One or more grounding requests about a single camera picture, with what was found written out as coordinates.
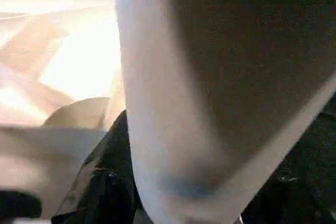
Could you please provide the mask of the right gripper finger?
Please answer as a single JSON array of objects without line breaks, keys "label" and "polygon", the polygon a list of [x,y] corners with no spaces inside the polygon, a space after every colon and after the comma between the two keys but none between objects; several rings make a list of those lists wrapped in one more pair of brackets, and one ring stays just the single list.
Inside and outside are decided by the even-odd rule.
[{"label": "right gripper finger", "polygon": [[122,111],[82,164],[52,223],[133,223],[139,206],[127,114]]}]

